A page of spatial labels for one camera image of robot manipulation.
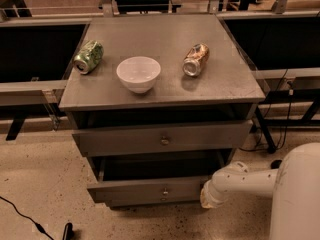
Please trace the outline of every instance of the soda can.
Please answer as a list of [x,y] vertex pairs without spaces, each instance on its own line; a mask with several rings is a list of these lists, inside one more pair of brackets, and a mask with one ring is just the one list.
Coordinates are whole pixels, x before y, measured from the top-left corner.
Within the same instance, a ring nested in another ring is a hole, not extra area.
[[99,64],[102,55],[102,45],[95,40],[88,41],[74,57],[73,67],[77,69],[80,74],[88,74]]
[[183,61],[183,71],[188,76],[200,75],[207,60],[209,59],[209,47],[205,44],[196,44],[191,48]]

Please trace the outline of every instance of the closed drawer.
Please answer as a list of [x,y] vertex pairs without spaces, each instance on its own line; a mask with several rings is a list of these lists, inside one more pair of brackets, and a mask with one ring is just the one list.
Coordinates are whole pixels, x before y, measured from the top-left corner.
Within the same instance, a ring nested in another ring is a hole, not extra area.
[[251,120],[148,125],[78,130],[74,140],[84,156],[236,148],[242,146]]
[[110,207],[195,201],[208,177],[111,181],[88,186],[96,203]]

